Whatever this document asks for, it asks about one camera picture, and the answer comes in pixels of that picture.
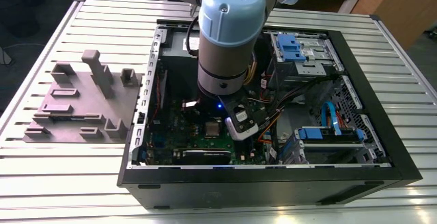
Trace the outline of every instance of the gray 3d printed part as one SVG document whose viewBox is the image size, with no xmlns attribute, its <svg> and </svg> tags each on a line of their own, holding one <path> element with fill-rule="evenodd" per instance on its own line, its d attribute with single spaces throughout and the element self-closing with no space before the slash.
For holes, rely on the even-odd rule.
<svg viewBox="0 0 437 224">
<path fill-rule="evenodd" d="M 28 128 L 24 132 L 24 134 L 29 138 L 36 138 L 36 139 L 45 139 L 49 137 L 49 131 L 46 130 L 45 127 L 36 126 L 33 128 Z"/>
<path fill-rule="evenodd" d="M 84 139 L 98 139 L 102 137 L 102 134 L 96 127 L 82 127 L 80 128 L 80 136 Z"/>
<path fill-rule="evenodd" d="M 104 124 L 106 121 L 102 114 L 85 114 L 84 120 L 90 124 Z"/>
<path fill-rule="evenodd" d="M 54 79 L 54 81 L 61 84 L 61 83 L 69 83 L 69 78 L 68 76 L 74 75 L 74 71 L 70 67 L 69 64 L 65 63 L 58 63 L 54 65 L 53 70 L 50 71 L 50 75 Z"/>
<path fill-rule="evenodd" d="M 133 69 L 122 69 L 121 73 L 120 73 L 120 79 L 121 79 L 124 87 L 137 86 L 137 79 L 136 79 L 136 76 L 135 76 L 135 70 Z"/>
<path fill-rule="evenodd" d="M 101 67 L 101 71 L 106 70 L 102 73 L 108 83 L 112 79 L 113 96 L 105 99 L 90 72 L 73 72 L 69 64 L 57 64 L 53 70 L 64 73 L 56 75 L 62 76 L 61 83 L 53 81 L 22 140 L 28 143 L 124 143 L 141 74 L 129 70 L 110 74 Z M 122 75 L 131 80 L 122 81 Z"/>
<path fill-rule="evenodd" d="M 77 97 L 78 96 L 78 91 L 74 88 L 57 88 L 52 90 L 50 95 L 53 97 Z"/>
<path fill-rule="evenodd" d="M 73 107 L 69 104 L 65 105 L 42 105 L 42 112 L 45 113 L 70 113 L 73 111 Z"/>
<path fill-rule="evenodd" d="M 125 128 L 121 119 L 117 120 L 116 126 L 113 126 L 109 119 L 106 119 L 106 123 L 104 125 L 104 131 L 108 134 L 109 138 L 122 139 L 128 134 L 128 129 Z"/>
<path fill-rule="evenodd" d="M 110 81 L 108 80 L 108 75 L 105 74 L 105 70 L 100 65 L 98 57 L 100 53 L 97 50 L 85 50 L 82 51 L 81 61 L 89 65 L 93 76 L 92 79 L 100 87 L 104 98 L 110 99 L 113 97 L 113 90 L 110 88 Z"/>
</svg>

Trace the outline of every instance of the slotted metal table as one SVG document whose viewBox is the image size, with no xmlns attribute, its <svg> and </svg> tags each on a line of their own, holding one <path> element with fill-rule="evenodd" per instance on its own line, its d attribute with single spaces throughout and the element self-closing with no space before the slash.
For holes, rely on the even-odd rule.
<svg viewBox="0 0 437 224">
<path fill-rule="evenodd" d="M 116 187 L 124 145 L 28 144 L 22 133 L 49 71 L 77 71 L 84 49 L 113 72 L 144 73 L 157 19 L 191 20 L 184 3 L 76 0 L 0 119 L 0 221 L 49 223 L 437 223 L 437 95 L 383 24 L 364 15 L 274 10 L 267 24 L 342 31 L 423 180 L 344 206 L 144 210 Z"/>
</svg>

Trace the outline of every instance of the green circuit board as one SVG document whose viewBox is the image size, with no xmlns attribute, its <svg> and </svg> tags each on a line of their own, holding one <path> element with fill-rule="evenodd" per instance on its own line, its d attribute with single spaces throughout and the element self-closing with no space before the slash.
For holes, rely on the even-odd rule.
<svg viewBox="0 0 437 224">
<path fill-rule="evenodd" d="M 185 150 L 228 151 L 231 165 L 265 164 L 263 148 L 253 148 L 247 141 L 233 141 L 228 135 L 223 118 L 201 117 L 199 122 L 187 119 L 180 103 L 173 101 L 168 112 L 164 131 L 148 135 L 148 158 L 153 165 L 173 165 L 175 159 Z M 207 123 L 217 129 L 215 136 L 207 134 Z"/>
</svg>

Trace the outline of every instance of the black case frame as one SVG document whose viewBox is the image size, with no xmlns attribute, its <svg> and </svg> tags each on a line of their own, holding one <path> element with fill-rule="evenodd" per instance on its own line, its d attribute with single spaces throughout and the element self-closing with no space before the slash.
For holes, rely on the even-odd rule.
<svg viewBox="0 0 437 224">
<path fill-rule="evenodd" d="M 188 25 L 184 21 L 165 21 Z M 270 31 L 327 34 L 390 158 L 391 167 L 268 169 L 127 169 L 129 136 L 117 186 L 145 208 L 224 208 L 344 204 L 388 187 L 422 179 L 342 33 L 264 27 Z"/>
</svg>

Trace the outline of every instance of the metal bracket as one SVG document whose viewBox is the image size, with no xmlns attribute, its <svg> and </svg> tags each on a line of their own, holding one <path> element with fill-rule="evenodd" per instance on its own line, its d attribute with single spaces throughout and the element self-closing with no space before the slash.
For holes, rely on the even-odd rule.
<svg viewBox="0 0 437 224">
<path fill-rule="evenodd" d="M 326 76 L 323 65 L 315 61 L 295 63 L 295 68 L 300 76 Z"/>
</svg>

